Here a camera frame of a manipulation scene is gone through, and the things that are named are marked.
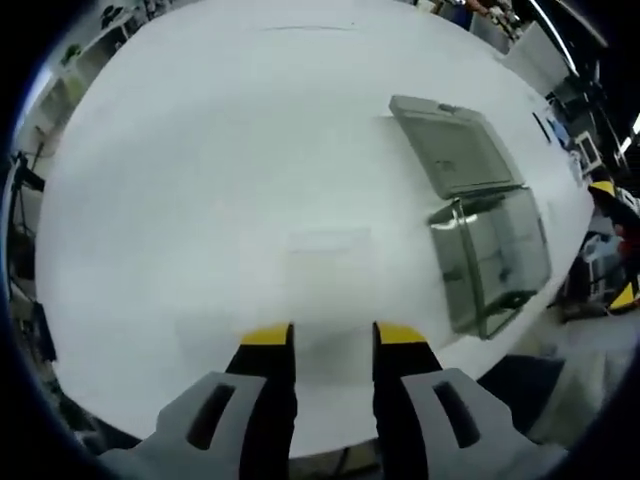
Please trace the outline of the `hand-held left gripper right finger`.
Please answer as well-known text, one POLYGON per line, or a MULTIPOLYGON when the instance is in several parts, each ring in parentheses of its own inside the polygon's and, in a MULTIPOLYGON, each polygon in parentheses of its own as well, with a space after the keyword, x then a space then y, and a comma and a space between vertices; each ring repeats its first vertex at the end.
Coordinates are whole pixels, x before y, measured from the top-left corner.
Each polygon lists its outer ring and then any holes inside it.
POLYGON ((373 413, 387 479, 545 479, 566 457, 519 432, 511 409, 417 330, 373 327, 373 413))

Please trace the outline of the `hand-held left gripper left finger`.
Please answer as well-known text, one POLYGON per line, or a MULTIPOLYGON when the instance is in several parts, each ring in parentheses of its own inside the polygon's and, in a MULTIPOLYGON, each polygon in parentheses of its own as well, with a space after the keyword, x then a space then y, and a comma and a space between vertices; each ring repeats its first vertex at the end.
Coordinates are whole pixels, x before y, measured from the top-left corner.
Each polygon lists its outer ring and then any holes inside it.
POLYGON ((115 479, 286 479, 295 383, 293 325, 259 329, 163 407, 149 437, 99 460, 115 479))

